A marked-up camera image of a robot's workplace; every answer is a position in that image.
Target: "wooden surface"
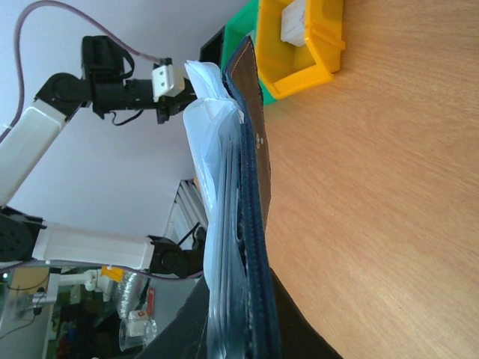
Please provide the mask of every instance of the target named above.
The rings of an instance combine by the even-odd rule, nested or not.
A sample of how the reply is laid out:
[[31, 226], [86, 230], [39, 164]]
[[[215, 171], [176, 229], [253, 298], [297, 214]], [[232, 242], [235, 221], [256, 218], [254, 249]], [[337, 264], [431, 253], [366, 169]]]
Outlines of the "wooden surface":
[[348, 358], [479, 358], [479, 2], [345, 0], [334, 82], [265, 108], [272, 267]]

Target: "cable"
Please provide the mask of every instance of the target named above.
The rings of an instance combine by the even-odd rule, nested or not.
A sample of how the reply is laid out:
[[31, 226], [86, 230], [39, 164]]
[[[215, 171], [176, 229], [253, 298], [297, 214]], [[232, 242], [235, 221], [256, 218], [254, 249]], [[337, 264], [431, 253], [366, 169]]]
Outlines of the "cable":
[[9, 286], [8, 284], [6, 284], [5, 286], [6, 286], [8, 289], [16, 290], [17, 292], [19, 292], [20, 290], [35, 289], [35, 288], [37, 288], [38, 286], [40, 286], [41, 284], [43, 284], [43, 282], [45, 282], [45, 280], [47, 280], [49, 276], [50, 276], [50, 273], [48, 273], [48, 274], [46, 275], [46, 277], [45, 277], [41, 282], [39, 282], [39, 284], [37, 284], [36, 286], [30, 286], [29, 288], [12, 288], [12, 287]]
[[20, 35], [22, 32], [22, 27], [23, 23], [25, 22], [26, 18], [28, 15], [35, 9], [38, 9], [39, 7], [43, 6], [53, 6], [53, 7], [59, 7], [64, 10], [68, 10], [71, 13], [74, 13], [77, 16], [80, 16], [82, 19], [86, 20], [96, 28], [98, 28], [101, 32], [106, 34], [108, 37], [110, 37], [114, 42], [116, 42], [119, 46], [127, 50], [128, 52], [131, 52], [132, 54], [139, 56], [140, 58], [143, 58], [145, 60], [149, 60], [152, 62], [158, 62], [159, 58], [151, 55], [144, 54], [143, 52], [137, 51], [133, 49], [132, 47], [126, 45], [122, 40], [120, 40], [119, 37], [116, 37], [113, 33], [110, 32], [107, 28], [105, 28], [103, 25], [101, 25], [98, 21], [84, 13], [83, 11], [80, 11], [76, 7], [73, 7], [68, 4], [64, 4], [63, 2], [59, 1], [53, 1], [53, 0], [40, 0], [36, 1], [29, 6], [27, 6], [25, 9], [23, 9], [22, 13], [19, 15], [16, 24], [15, 24], [15, 32], [13, 33], [13, 51], [15, 54], [15, 66], [16, 66], [16, 74], [18, 77], [18, 86], [19, 86], [19, 97], [18, 97], [18, 104], [16, 107], [16, 113], [15, 116], [13, 117], [12, 121], [10, 122], [10, 125], [6, 128], [6, 130], [0, 135], [0, 143], [7, 137], [8, 133], [12, 130], [12, 128], [18, 123], [20, 120], [20, 117], [22, 116], [22, 111], [23, 111], [23, 106], [25, 104], [25, 81], [23, 78], [23, 68], [22, 68], [22, 59], [20, 57]]
[[[88, 263], [88, 262], [72, 262], [72, 261], [66, 261], [66, 262], [68, 262], [68, 264], [71, 265], [71, 266], [92, 266], [92, 267], [103, 267], [103, 266], [109, 267], [109, 266], [112, 266], [111, 264], [104, 264], [104, 263]], [[40, 263], [43, 263], [43, 262], [39, 261], [39, 260], [30, 260], [30, 261], [26, 261], [26, 262], [20, 262], [20, 263], [14, 264], [12, 266], [0, 269], [0, 273], [5, 273], [6, 271], [11, 271], [11, 270], [16, 269], [16, 268], [25, 267], [27, 265], [33, 265], [34, 263], [39, 263], [40, 264]], [[162, 276], [159, 276], [159, 275], [147, 273], [145, 271], [140, 271], [138, 269], [133, 269], [133, 268], [126, 267], [126, 266], [116, 266], [116, 265], [113, 265], [113, 266], [116, 267], [116, 268], [123, 269], [125, 271], [131, 271], [133, 273], [142, 275], [143, 277], [148, 277], [148, 278], [152, 278], [152, 279], [166, 280], [166, 281], [196, 279], [196, 278], [199, 278], [201, 275], [203, 275], [203, 271], [199, 271], [198, 273], [194, 273], [192, 275], [189, 275], [186, 278], [168, 278], [168, 277], [162, 277]]]
[[[42, 300], [42, 298], [45, 296], [45, 294], [46, 294], [46, 292], [43, 292], [43, 294], [38, 298], [37, 306], [40, 303], [40, 301]], [[35, 321], [35, 319], [37, 318], [37, 316], [39, 316], [39, 314], [37, 315], [37, 314], [34, 313], [33, 318], [31, 319], [31, 321], [28, 324], [22, 325], [21, 327], [12, 329], [11, 331], [7, 332], [6, 334], [3, 334], [0, 337], [0, 340], [4, 339], [5, 337], [9, 336], [12, 333], [15, 333], [16, 331], [19, 331], [20, 329], [27, 328], [28, 326], [32, 325], [33, 322]]]
[[13, 271], [14, 269], [17, 269], [17, 268], [19, 268], [19, 267], [25, 267], [25, 266], [27, 266], [28, 264], [34, 264], [34, 263], [36, 263], [36, 262], [39, 262], [39, 263], [40, 263], [40, 261], [38, 261], [38, 260], [27, 260], [27, 261], [25, 261], [25, 262], [18, 262], [18, 263], [16, 263], [16, 264], [11, 265], [11, 266], [4, 267], [4, 268], [0, 268], [0, 274], [6, 273], [6, 272], [8, 272], [8, 271]]
[[188, 237], [190, 237], [198, 229], [198, 227], [200, 227], [200, 222], [195, 224], [195, 226], [189, 230], [187, 234], [185, 234], [185, 236], [178, 242], [178, 247], [180, 247], [188, 239]]
[[115, 111], [111, 111], [111, 113], [113, 114], [112, 123], [115, 126], [123, 126], [123, 125], [126, 125], [129, 122], [132, 122], [132, 121], [136, 120], [138, 117], [140, 117], [141, 114], [143, 113], [143, 110], [138, 111], [136, 114], [134, 114], [130, 118], [126, 119], [125, 121], [119, 122], [119, 123], [115, 122], [115, 118], [117, 118], [117, 113]]

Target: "yellow bin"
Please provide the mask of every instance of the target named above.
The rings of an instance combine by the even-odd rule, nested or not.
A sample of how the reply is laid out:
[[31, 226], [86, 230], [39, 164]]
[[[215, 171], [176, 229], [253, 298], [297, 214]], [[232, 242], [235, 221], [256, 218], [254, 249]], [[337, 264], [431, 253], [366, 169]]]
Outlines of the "yellow bin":
[[283, 99], [330, 82], [341, 67], [343, 0], [306, 0], [305, 42], [281, 41], [281, 12], [293, 0], [260, 0], [256, 56], [268, 91]]

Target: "purple cable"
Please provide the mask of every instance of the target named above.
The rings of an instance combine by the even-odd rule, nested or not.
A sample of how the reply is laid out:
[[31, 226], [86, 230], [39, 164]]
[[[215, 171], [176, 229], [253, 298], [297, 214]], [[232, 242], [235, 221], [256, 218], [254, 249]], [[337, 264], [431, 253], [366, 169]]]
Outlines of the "purple cable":
[[89, 17], [86, 13], [78, 10], [76, 7], [73, 7], [68, 4], [64, 4], [63, 2], [53, 1], [53, 0], [40, 0], [36, 1], [29, 6], [27, 6], [22, 13], [19, 15], [16, 24], [15, 24], [15, 32], [13, 34], [13, 51], [15, 53], [15, 66], [16, 66], [16, 74], [18, 76], [18, 87], [19, 87], [19, 96], [18, 96], [18, 105], [16, 107], [16, 113], [13, 117], [13, 120], [10, 122], [9, 127], [0, 135], [0, 143], [7, 137], [8, 133], [12, 130], [12, 128], [18, 123], [20, 117], [22, 116], [23, 105], [25, 102], [25, 82], [23, 79], [23, 68], [22, 68], [22, 60], [20, 57], [20, 33], [22, 31], [23, 23], [25, 22], [27, 16], [35, 9], [38, 9], [42, 6], [53, 6], [59, 7], [64, 10], [68, 10], [75, 15], [80, 16], [82, 19], [88, 21], [90, 24], [101, 30], [104, 34], [108, 35], [114, 42], [116, 42], [119, 46], [123, 47], [128, 52], [139, 56], [140, 58], [144, 58], [145, 60], [149, 60], [152, 62], [158, 62], [158, 58], [144, 54], [143, 52], [137, 51], [128, 45], [126, 45], [122, 40], [118, 37], [113, 35], [107, 28], [101, 25], [95, 19]]

